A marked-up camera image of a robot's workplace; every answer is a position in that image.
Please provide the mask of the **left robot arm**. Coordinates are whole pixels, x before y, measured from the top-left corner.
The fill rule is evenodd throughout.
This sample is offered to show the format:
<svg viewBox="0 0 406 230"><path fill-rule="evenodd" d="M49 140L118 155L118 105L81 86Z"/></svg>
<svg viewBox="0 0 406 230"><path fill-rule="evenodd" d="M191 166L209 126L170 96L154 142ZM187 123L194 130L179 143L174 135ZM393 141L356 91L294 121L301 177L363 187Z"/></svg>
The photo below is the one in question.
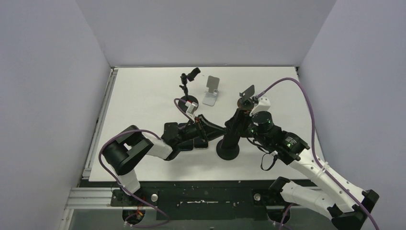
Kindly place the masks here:
<svg viewBox="0 0 406 230"><path fill-rule="evenodd" d="M208 121L203 115L184 124L165 123L160 137L152 131L131 125L102 146L98 160L124 191L123 200L135 206L142 199L135 167L145 156L171 161L183 150L184 143L199 139L207 144L225 132L224 127Z"/></svg>

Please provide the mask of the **black smartphone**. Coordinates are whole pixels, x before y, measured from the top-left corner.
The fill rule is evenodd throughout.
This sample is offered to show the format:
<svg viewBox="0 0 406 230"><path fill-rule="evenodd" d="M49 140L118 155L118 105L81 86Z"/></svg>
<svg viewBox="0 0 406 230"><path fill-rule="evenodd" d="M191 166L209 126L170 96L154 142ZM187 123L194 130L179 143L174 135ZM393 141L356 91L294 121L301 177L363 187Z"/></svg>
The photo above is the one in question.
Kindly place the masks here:
<svg viewBox="0 0 406 230"><path fill-rule="evenodd" d="M185 141L183 143L181 143L179 145L179 149L181 151L191 151L194 149L194 141L193 140L189 140L189 141Z"/></svg>

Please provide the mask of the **red-edged black phone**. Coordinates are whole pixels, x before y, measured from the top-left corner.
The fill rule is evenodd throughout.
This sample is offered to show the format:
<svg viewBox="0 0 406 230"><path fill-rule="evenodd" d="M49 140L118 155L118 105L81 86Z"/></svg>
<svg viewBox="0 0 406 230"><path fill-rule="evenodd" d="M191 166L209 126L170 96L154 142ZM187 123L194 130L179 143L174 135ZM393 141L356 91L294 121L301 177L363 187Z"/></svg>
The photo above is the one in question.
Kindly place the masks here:
<svg viewBox="0 0 406 230"><path fill-rule="evenodd" d="M222 149L235 149L241 137L242 123L236 119L230 119L226 123L226 133L221 144Z"/></svg>

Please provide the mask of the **black pole phone stand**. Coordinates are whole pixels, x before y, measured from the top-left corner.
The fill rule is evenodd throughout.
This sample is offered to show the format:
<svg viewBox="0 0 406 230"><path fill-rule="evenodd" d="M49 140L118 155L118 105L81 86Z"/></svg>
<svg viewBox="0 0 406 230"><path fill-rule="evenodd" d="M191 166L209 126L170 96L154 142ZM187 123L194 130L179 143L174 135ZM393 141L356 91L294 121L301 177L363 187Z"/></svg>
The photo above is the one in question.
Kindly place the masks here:
<svg viewBox="0 0 406 230"><path fill-rule="evenodd" d="M239 155L239 145L231 149L222 148L223 141L220 140L216 145L216 154L225 161L234 160Z"/></svg>
<svg viewBox="0 0 406 230"><path fill-rule="evenodd" d="M179 87L183 90L184 96L181 97L181 99L184 102L179 101L178 106L181 108L182 111L187 110L186 102L193 102L199 105L198 99L192 95L189 95L189 90L187 88L187 83L190 81L194 81L195 77L201 73L200 69L198 67L194 68L189 74L182 73L180 76L181 79L181 85Z"/></svg>

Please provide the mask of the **white folding phone stand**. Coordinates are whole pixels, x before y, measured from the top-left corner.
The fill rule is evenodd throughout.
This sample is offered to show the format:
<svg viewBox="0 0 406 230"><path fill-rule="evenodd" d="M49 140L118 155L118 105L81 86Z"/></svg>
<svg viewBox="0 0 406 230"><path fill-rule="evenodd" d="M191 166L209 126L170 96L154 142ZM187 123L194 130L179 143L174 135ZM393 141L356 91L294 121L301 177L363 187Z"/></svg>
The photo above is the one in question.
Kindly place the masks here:
<svg viewBox="0 0 406 230"><path fill-rule="evenodd" d="M218 97L218 86L220 79L214 76L208 76L206 82L206 91L203 98L203 104L208 106L214 106Z"/></svg>

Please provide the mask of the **clear-case phone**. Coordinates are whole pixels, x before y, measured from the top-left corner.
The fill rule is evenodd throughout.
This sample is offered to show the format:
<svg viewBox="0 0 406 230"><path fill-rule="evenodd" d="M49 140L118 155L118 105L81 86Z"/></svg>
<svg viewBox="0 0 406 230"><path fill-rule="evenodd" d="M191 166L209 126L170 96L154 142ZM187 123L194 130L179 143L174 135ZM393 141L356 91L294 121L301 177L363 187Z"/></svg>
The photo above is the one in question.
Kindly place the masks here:
<svg viewBox="0 0 406 230"><path fill-rule="evenodd" d="M194 149L207 149L209 147L209 144L205 140L201 139L194 139L193 140L193 147Z"/></svg>

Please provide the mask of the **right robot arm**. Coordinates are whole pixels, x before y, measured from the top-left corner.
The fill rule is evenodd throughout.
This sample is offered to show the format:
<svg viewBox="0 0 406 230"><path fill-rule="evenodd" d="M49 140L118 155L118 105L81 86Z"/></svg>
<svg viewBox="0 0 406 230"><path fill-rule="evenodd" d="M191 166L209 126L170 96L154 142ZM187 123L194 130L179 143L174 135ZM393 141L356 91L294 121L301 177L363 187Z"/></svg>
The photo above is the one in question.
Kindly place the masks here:
<svg viewBox="0 0 406 230"><path fill-rule="evenodd" d="M297 170L320 189L315 191L278 177L269 191L272 203L280 205L285 201L308 208L329 219L338 230L362 228L379 195L343 178L327 162L314 155L298 135L275 125L271 113L261 111L250 116L248 111L237 109L225 126L223 148L237 146L242 137L253 138L260 149Z"/></svg>

